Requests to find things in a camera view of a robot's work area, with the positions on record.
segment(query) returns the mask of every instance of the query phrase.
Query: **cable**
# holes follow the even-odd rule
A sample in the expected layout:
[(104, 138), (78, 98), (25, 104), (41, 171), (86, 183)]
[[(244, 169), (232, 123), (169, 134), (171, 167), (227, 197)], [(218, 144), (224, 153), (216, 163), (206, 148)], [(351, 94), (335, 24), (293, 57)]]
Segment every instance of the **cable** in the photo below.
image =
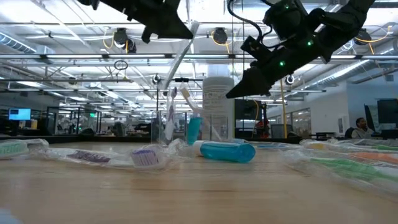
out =
[(264, 3), (266, 3), (269, 7), (274, 6), (273, 3), (271, 3), (271, 2), (269, 2), (269, 1), (267, 1), (267, 0), (261, 0), (261, 1), (264, 2)]
[(375, 43), (375, 42), (379, 42), (380, 40), (384, 40), (388, 36), (388, 32), (390, 32), (390, 27), (387, 28), (386, 35), (384, 37), (381, 37), (380, 39), (377, 39), (377, 40), (362, 40), (362, 39), (359, 39), (357, 37), (355, 37), (355, 39), (359, 40), (359, 41), (362, 41), (364, 43)]
[(107, 45), (106, 45), (106, 43), (105, 43), (105, 39), (103, 39), (102, 40), (102, 42), (104, 43), (104, 46), (107, 48), (107, 49), (111, 49), (112, 47), (113, 47), (113, 42), (114, 42), (114, 33), (115, 32), (113, 32), (112, 33), (112, 44), (111, 44), (111, 46), (110, 47), (108, 47)]
[(374, 50), (371, 43), (369, 43), (369, 48), (371, 49), (372, 54), (374, 54)]
[(260, 41), (260, 40), (261, 40), (261, 37), (262, 37), (261, 28), (260, 28), (255, 22), (253, 22), (253, 21), (251, 21), (251, 20), (249, 20), (249, 19), (245, 19), (245, 18), (242, 18), (242, 17), (236, 15), (236, 14), (232, 11), (232, 9), (231, 9), (232, 2), (233, 2), (233, 0), (229, 0), (229, 2), (228, 2), (228, 6), (227, 6), (228, 12), (229, 12), (233, 17), (236, 17), (236, 18), (242, 20), (243, 22), (247, 22), (247, 23), (251, 24), (252, 26), (254, 26), (254, 27), (257, 29), (257, 31), (259, 32), (259, 35), (257, 36), (257, 41)]
[(270, 28), (270, 30), (261, 36), (260, 42), (261, 42), (261, 44), (262, 44), (263, 46), (265, 46), (267, 49), (278, 48), (279, 46), (282, 45), (282, 43), (278, 43), (278, 44), (275, 44), (275, 45), (272, 45), (272, 46), (267, 46), (267, 45), (265, 45), (265, 44), (263, 43), (264, 37), (265, 37), (266, 35), (272, 33), (272, 31), (273, 31), (272, 26), (270, 26), (269, 28)]
[(257, 121), (257, 117), (259, 116), (259, 110), (260, 110), (260, 107), (259, 107), (259, 104), (257, 103), (257, 101), (256, 100), (253, 100), (253, 101), (257, 105), (257, 113), (256, 113), (256, 119), (254, 120), (254, 124), (253, 124), (253, 132), (251, 133), (251, 138), (253, 138), (253, 136), (254, 136), (254, 130), (256, 128), (256, 121)]

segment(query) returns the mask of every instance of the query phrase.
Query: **window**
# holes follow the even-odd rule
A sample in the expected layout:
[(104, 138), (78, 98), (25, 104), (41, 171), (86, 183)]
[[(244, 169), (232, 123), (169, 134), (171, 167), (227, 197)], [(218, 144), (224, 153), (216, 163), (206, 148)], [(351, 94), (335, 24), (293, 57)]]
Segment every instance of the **window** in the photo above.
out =
[(311, 135), (311, 110), (310, 108), (294, 111), (292, 113), (293, 130), (303, 138)]

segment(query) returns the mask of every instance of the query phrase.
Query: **table surface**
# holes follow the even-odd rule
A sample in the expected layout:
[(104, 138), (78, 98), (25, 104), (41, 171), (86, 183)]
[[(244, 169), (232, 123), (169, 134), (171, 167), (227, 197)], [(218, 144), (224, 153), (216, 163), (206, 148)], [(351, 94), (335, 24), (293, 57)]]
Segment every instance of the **table surface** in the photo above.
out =
[(248, 164), (196, 158), (161, 174), (0, 161), (0, 211), (23, 223), (397, 223), (397, 209), (398, 203), (291, 170), (272, 151), (257, 151)]

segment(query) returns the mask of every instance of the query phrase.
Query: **fluorescent light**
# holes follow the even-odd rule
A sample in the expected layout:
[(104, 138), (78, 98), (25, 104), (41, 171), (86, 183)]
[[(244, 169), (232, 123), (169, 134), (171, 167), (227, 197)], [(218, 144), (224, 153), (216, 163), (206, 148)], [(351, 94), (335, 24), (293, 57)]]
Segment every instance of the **fluorescent light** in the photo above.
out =
[(164, 58), (164, 54), (113, 54), (110, 58)]
[(362, 59), (379, 59), (379, 60), (398, 59), (398, 55), (363, 55)]
[(47, 58), (102, 58), (102, 55), (46, 55)]
[(113, 93), (112, 91), (107, 91), (106, 94), (114, 99), (119, 98), (119, 96), (116, 93)]
[(59, 93), (55, 93), (55, 92), (50, 92), (50, 93), (53, 94), (54, 96), (64, 97), (63, 95), (61, 95)]
[(17, 83), (37, 88), (42, 87), (42, 85), (38, 84), (37, 82), (17, 82)]
[[(243, 55), (235, 55), (235, 57), (236, 58), (243, 58)], [(245, 59), (250, 59), (250, 58), (253, 58), (253, 56), (252, 55), (244, 55), (244, 58)]]
[(185, 59), (195, 59), (195, 58), (210, 58), (210, 59), (223, 59), (229, 58), (229, 55), (223, 54), (186, 54)]
[(59, 89), (59, 90), (44, 90), (44, 91), (75, 91), (75, 90)]
[(1, 59), (37, 59), (40, 58), (39, 55), (25, 55), (25, 54), (7, 54), (7, 55), (0, 55)]
[(294, 90), (296, 93), (324, 93), (326, 90)]
[(81, 89), (81, 90), (78, 90), (78, 91), (103, 91), (103, 90)]
[(282, 100), (261, 100), (261, 102), (282, 102)]
[(109, 52), (106, 49), (101, 49), (100, 51), (106, 52), (107, 54), (109, 54)]
[(8, 91), (40, 91), (38, 89), (8, 89)]
[(331, 59), (354, 59), (355, 55), (332, 55)]
[(69, 98), (77, 101), (88, 101), (88, 99), (83, 98), (83, 97), (78, 97), (78, 96), (69, 96)]

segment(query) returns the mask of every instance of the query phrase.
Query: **white label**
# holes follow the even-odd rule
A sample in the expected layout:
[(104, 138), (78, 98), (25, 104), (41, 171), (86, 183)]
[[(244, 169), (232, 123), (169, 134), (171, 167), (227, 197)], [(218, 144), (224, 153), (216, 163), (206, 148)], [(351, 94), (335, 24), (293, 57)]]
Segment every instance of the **white label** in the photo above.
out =
[(202, 139), (217, 140), (213, 131), (217, 131), (222, 139), (228, 138), (228, 114), (233, 110), (231, 100), (227, 99), (225, 94), (231, 89), (230, 86), (215, 85), (208, 86), (203, 90), (203, 109), (204, 117), (214, 127), (211, 130), (204, 126)]

